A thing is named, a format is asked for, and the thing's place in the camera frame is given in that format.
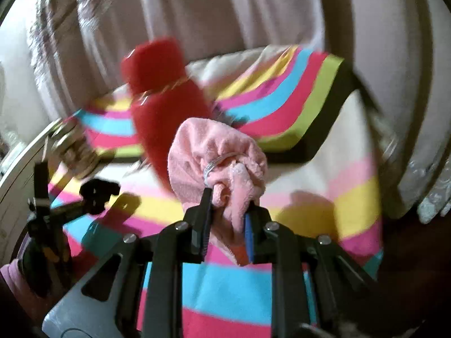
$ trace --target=pink sleeve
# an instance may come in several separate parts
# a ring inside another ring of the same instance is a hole
[[[44,317],[56,301],[52,301],[53,299],[51,298],[40,298],[30,289],[19,271],[18,262],[17,259],[14,259],[10,264],[1,267],[0,272],[17,302],[19,302],[35,324],[41,325]]]

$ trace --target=red bottle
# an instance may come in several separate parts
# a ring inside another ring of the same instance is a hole
[[[167,159],[175,133],[190,117],[210,118],[211,106],[188,78],[175,39],[139,45],[121,68],[132,95],[130,109],[139,141],[162,185],[172,191]]]

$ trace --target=striped towel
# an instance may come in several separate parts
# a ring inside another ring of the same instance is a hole
[[[382,258],[380,199],[371,136],[351,70],[333,55],[297,46],[244,68],[240,62],[240,54],[227,55],[215,61],[216,76],[209,65],[195,75],[266,152],[271,165],[261,205],[297,234],[330,234],[374,275]],[[224,65],[222,74],[218,65]],[[142,154],[129,106],[128,96],[116,92],[78,112],[99,152]],[[155,234],[183,218],[179,202],[159,188],[151,169],[125,176],[127,170],[111,164],[99,174],[122,187],[104,214],[65,226],[80,273],[122,234]],[[58,195],[54,205],[78,199],[79,187],[75,179],[65,179],[61,167],[50,185]],[[188,338],[269,337],[270,267],[239,268],[210,246],[206,263],[184,266],[183,306]]]

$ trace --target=colorful striped fabric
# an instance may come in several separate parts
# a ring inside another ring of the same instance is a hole
[[[240,130],[258,140],[270,161],[294,163],[270,165],[261,205],[298,234],[330,234],[375,275],[382,258],[377,172],[363,105],[346,64],[293,46],[228,84],[216,79],[207,86],[218,88],[217,104],[226,114],[244,121]],[[129,105],[127,96],[108,96],[77,113],[99,152],[142,154]],[[65,226],[79,274],[121,235],[152,235],[183,218],[179,202],[159,187],[151,169],[131,175],[127,170],[125,163],[101,170],[100,177],[120,181],[121,195],[104,214]],[[50,185],[54,205],[78,199],[79,187],[75,179],[65,181],[60,167]],[[237,267],[210,246],[206,263],[184,266],[183,290],[185,337],[270,336],[268,265]]]

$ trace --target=pink cloth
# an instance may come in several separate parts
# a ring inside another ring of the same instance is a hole
[[[244,214],[251,201],[259,203],[265,191],[266,156],[249,136],[224,123],[189,118],[179,127],[168,156],[172,189],[183,210],[200,203],[206,187],[204,169],[227,157],[207,177],[215,208],[210,241],[238,264],[246,264]]]
[[[49,296],[43,299],[37,296],[20,273],[18,263],[19,261],[14,259],[10,264],[1,267],[0,273],[17,302],[32,321],[40,326],[46,314],[58,302],[58,298]]]

